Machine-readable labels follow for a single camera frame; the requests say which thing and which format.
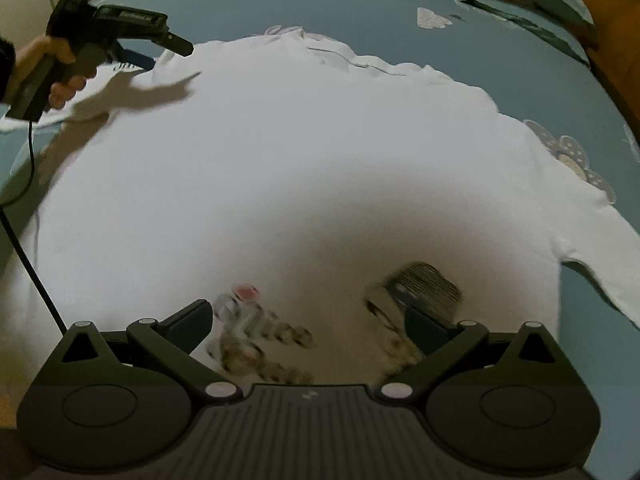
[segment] hand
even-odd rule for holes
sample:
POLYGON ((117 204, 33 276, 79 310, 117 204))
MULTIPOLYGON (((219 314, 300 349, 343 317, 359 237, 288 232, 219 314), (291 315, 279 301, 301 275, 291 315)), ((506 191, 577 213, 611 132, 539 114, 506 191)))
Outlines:
MULTIPOLYGON (((9 76, 4 96, 6 104, 11 105, 18 88, 20 88, 20 84, 36 68, 36 65, 45 54, 51 54, 65 64, 71 64, 76 61, 76 56, 71 51, 67 40, 52 38, 45 34, 37 37, 15 53, 15 65, 9 76)), ((66 83, 53 83, 49 94, 51 108, 60 110, 67 101, 76 95, 77 91, 84 88, 86 80, 95 77, 95 74, 96 70, 94 69, 89 74, 75 75, 66 83)))

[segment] sweater sleeve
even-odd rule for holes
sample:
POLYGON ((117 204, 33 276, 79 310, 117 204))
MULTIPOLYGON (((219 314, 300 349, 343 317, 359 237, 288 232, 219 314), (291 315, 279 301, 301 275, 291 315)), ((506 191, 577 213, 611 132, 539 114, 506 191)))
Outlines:
POLYGON ((580 179, 526 132, 556 257, 589 271, 611 303, 640 328, 640 235, 604 191, 580 179))
POLYGON ((6 92, 6 85, 15 64, 14 46, 0 38, 0 101, 6 92))

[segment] black cable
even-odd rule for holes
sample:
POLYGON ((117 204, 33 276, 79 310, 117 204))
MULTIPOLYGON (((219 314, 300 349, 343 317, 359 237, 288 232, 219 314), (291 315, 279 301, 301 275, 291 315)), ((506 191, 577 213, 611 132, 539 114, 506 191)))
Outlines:
POLYGON ((6 202, 0 203, 0 208, 9 207, 10 205, 15 204, 20 200, 23 196, 27 194, 27 191, 31 187, 31 183, 33 182, 33 176, 36 173, 36 160, 33 155, 33 122, 29 121, 29 156, 31 158, 31 173, 29 174, 29 179, 27 180, 27 184, 22 188, 22 191, 14 196, 11 200, 7 200, 6 202))
POLYGON ((47 294, 47 291, 45 290, 44 285, 42 285, 42 282, 40 281, 38 275, 36 274, 36 271, 33 269, 33 266, 31 265, 29 259, 27 258, 27 255, 22 250, 22 246, 20 245, 20 240, 18 240, 18 237, 15 235, 14 229, 11 227, 11 224, 9 223, 9 219, 6 217, 6 214, 4 212, 5 207, 15 204, 27 193, 27 191, 31 187, 31 183, 33 182, 33 176, 36 171, 36 163, 35 163, 35 156, 33 155, 33 123, 31 121, 29 121, 29 155, 31 159, 31 173, 29 174, 29 179, 27 181, 27 184, 26 186, 24 186, 24 189, 20 193, 18 193, 18 195, 13 197, 11 200, 7 200, 6 202, 3 202, 0 204, 0 223, 2 223, 2 227, 4 227, 4 230, 6 231, 6 235, 9 237, 11 245, 14 246, 15 252, 18 254, 18 257, 20 258, 20 261, 24 266, 24 269, 27 271, 27 274, 31 278, 33 285, 36 286, 36 289, 40 293, 40 297, 44 301, 45 305, 47 305, 47 308, 49 309, 50 314, 53 316, 53 319, 56 322, 56 325, 58 326, 58 328, 60 329, 60 332, 62 332, 62 335, 65 335, 66 333, 65 322, 62 321, 62 318, 60 317, 60 313, 58 312, 58 310, 56 309, 56 306, 53 304, 53 301, 51 301, 51 298, 47 294))

